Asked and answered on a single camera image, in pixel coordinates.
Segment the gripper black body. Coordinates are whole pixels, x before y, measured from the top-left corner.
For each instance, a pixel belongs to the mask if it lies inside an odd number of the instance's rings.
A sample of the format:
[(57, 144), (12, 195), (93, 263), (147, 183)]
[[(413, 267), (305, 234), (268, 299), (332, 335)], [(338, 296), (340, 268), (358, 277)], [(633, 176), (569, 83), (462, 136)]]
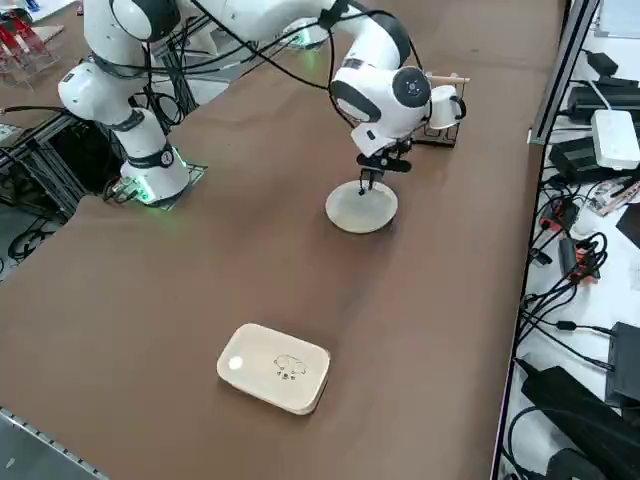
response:
[(397, 139), (392, 144), (384, 147), (380, 155), (386, 159), (401, 159), (411, 151), (412, 143), (413, 139), (411, 135)]

